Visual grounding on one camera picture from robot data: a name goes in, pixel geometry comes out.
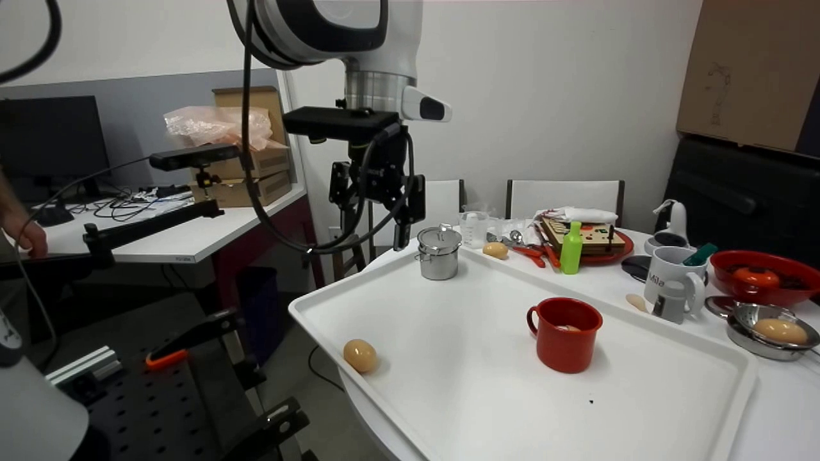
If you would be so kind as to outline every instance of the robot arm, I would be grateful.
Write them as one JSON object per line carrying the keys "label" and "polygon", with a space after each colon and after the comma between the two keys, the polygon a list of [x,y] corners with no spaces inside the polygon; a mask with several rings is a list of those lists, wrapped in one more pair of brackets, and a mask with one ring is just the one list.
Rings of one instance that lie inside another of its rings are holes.
{"label": "robot arm", "polygon": [[227,5],[239,35],[267,67],[298,70],[340,58],[346,110],[396,112],[405,121],[449,119],[443,102],[414,88],[421,0],[227,0]]}

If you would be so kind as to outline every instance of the desk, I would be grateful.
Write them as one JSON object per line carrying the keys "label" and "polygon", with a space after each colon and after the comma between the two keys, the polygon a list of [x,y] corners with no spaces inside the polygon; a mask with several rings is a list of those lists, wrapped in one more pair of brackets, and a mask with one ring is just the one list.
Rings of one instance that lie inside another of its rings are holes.
{"label": "desk", "polygon": [[[637,254],[644,254],[645,234],[627,234],[636,242]],[[508,265],[518,271],[540,274],[544,280],[558,281],[566,289],[575,289],[587,297],[614,303],[624,311],[633,311],[624,303],[627,293],[644,293],[644,285],[631,280],[621,267],[587,267],[581,274],[566,277],[551,270],[535,270],[528,258],[510,254]],[[796,306],[796,315],[820,329],[817,306]],[[724,322],[705,311],[700,320],[687,320],[682,329],[730,343],[724,336]],[[772,461],[772,458],[795,458],[810,461],[820,453],[820,359],[808,353],[795,363],[759,361],[759,384],[745,408],[745,418],[739,428],[732,458],[739,461]],[[372,404],[372,400],[346,376],[340,381],[375,439],[384,452],[403,461],[423,458],[409,441]]]}
{"label": "desk", "polygon": [[[185,203],[156,203],[141,218],[162,216],[182,206]],[[271,245],[271,236],[270,230],[258,229],[254,207],[222,211],[226,212],[217,218],[194,218],[149,238],[113,249],[113,258],[117,265],[200,265],[213,256],[221,303],[222,308],[236,308],[239,297],[232,277],[241,267],[249,267],[263,249]],[[305,188],[295,185],[286,194],[282,194],[263,211],[284,234],[295,234],[302,242],[316,244]],[[109,218],[77,212],[74,221],[47,229],[52,256],[85,256],[88,245],[81,242],[81,234],[88,222],[94,222],[99,230],[121,226]],[[325,285],[320,267],[313,267],[313,277],[316,285]]]}

